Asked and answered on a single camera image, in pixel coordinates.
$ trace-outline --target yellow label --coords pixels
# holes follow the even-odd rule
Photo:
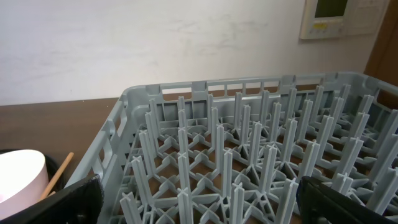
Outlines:
[[[313,24],[314,29],[326,29],[328,27],[328,24],[326,22],[319,22]]]

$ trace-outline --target white wall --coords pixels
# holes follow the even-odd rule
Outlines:
[[[305,0],[2,0],[0,105],[130,86],[362,72],[376,35],[299,41]]]

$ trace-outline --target dish rack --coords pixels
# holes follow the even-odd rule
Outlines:
[[[67,186],[100,175],[98,223],[298,223],[308,175],[397,222],[398,111],[382,91],[398,95],[352,72],[134,86]]]

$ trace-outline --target display screen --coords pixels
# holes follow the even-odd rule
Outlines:
[[[348,0],[318,0],[315,18],[343,16]]]

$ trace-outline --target thermostat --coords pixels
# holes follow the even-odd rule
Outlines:
[[[386,0],[306,0],[301,39],[322,39],[376,31]]]

